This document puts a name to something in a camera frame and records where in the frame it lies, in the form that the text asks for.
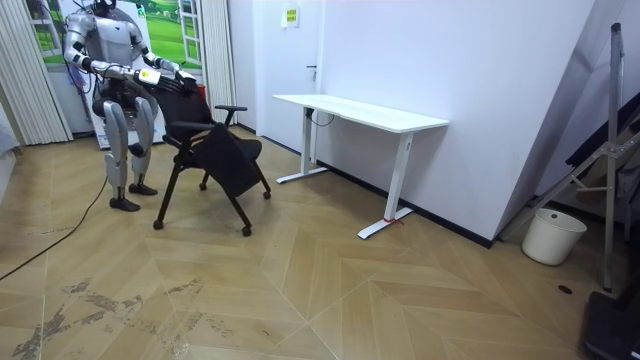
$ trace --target white desk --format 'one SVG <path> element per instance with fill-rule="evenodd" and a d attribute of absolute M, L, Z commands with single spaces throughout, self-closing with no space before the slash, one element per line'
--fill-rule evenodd
<path fill-rule="evenodd" d="M 400 144 L 398 145 L 396 162 L 393 167 L 393 177 L 391 178 L 391 187 L 389 189 L 389 197 L 387 199 L 384 217 L 382 220 L 360 231 L 358 236 L 366 239 L 413 211 L 408 208 L 397 210 L 413 134 L 416 131 L 424 129 L 447 126 L 449 121 L 329 95 L 274 95 L 274 97 L 302 105 L 303 107 L 303 145 L 300 154 L 300 173 L 277 179 L 276 181 L 279 184 L 327 171 L 326 168 L 309 170 L 311 164 L 309 160 L 311 150 L 311 118 L 306 116 L 306 110 L 315 109 L 338 116 L 344 120 L 400 134 Z"/>

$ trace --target desk top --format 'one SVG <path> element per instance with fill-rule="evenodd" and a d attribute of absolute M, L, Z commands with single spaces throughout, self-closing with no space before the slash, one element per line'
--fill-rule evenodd
<path fill-rule="evenodd" d="M 448 120 L 330 95 L 274 95 L 273 97 L 399 134 L 449 125 Z"/>

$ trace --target chair leg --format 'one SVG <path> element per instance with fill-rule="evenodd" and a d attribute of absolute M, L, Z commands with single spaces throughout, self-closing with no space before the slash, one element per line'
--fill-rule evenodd
<path fill-rule="evenodd" d="M 200 190 L 207 190 L 207 180 L 209 180 L 209 173 L 205 171 L 202 182 L 200 183 Z"/>
<path fill-rule="evenodd" d="M 256 171 L 258 172 L 258 176 L 260 176 L 260 181 L 262 181 L 262 185 L 264 185 L 265 191 L 262 196 L 264 196 L 265 199 L 270 199 L 271 198 L 271 187 L 269 186 L 269 183 L 267 182 L 267 179 L 264 177 L 264 174 L 262 173 L 262 170 L 260 170 L 260 166 L 258 166 L 257 162 L 253 162 L 253 167 L 256 169 Z"/>
<path fill-rule="evenodd" d="M 250 236 L 251 235 L 251 221 L 249 221 L 249 218 L 247 217 L 247 214 L 244 213 L 244 210 L 242 209 L 242 207 L 238 203 L 238 200 L 235 197 L 229 195 L 228 193 L 227 193 L 227 197 L 229 198 L 229 201 L 231 201 L 231 204 L 233 205 L 234 209 L 236 209 L 236 212 L 238 213 L 238 215 L 242 219 L 242 222 L 244 223 L 244 228 L 242 228 L 242 235 Z"/>
<path fill-rule="evenodd" d="M 180 175 L 180 167 L 181 165 L 178 162 L 173 165 L 173 171 L 171 171 L 171 177 L 169 177 L 169 185 L 167 185 L 167 192 L 164 194 L 162 205 L 160 206 L 160 212 L 158 212 L 158 218 L 153 222 L 153 228 L 156 230 L 160 230 L 164 227 L 164 216 L 167 214 L 171 195 L 173 195 L 173 189 L 175 189 L 176 182 L 178 181 L 178 175 Z"/>

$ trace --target robot leg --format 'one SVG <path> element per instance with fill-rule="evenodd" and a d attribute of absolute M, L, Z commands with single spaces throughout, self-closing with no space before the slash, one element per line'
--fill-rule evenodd
<path fill-rule="evenodd" d="M 138 116 L 134 120 L 138 142 L 129 146 L 133 155 L 131 169 L 133 170 L 133 184 L 129 185 L 129 192 L 140 195 L 156 195 L 154 190 L 144 184 L 144 176 L 149 169 L 151 160 L 151 145 L 153 144 L 153 114 L 149 101 L 143 97 L 136 98 Z"/>
<path fill-rule="evenodd" d="M 107 177 L 113 187 L 113 198 L 109 201 L 109 206 L 127 212 L 138 211 L 140 206 L 124 197 L 124 187 L 127 184 L 127 144 L 129 143 L 127 122 L 120 105 L 113 101 L 105 101 L 103 106 L 105 132 L 111 147 L 111 151 L 104 156 Z"/>

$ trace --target chair armrest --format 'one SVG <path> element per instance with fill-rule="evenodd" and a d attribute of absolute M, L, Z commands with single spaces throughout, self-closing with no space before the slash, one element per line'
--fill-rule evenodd
<path fill-rule="evenodd" d="M 215 108 L 227 111 L 247 111 L 246 106 L 216 105 Z"/>
<path fill-rule="evenodd" d="M 182 144 L 178 140 L 174 139 L 172 136 L 163 135 L 162 136 L 162 140 L 164 140 L 165 143 L 167 143 L 167 144 L 169 144 L 169 145 L 171 145 L 173 147 L 176 147 L 178 149 L 180 149 L 182 147 Z"/>
<path fill-rule="evenodd" d="M 231 124 L 231 119 L 233 118 L 233 114 L 235 114 L 236 111 L 247 111 L 247 108 L 244 106 L 216 105 L 215 108 L 219 110 L 227 110 L 227 118 L 224 119 L 225 127 L 229 127 L 229 124 Z"/>
<path fill-rule="evenodd" d="M 190 123 L 190 122 L 184 122 L 184 121 L 176 121 L 169 124 L 170 128 L 201 130 L 201 131 L 211 130 L 213 129 L 213 126 L 214 126 L 213 124 L 198 124 L 198 123 Z"/>

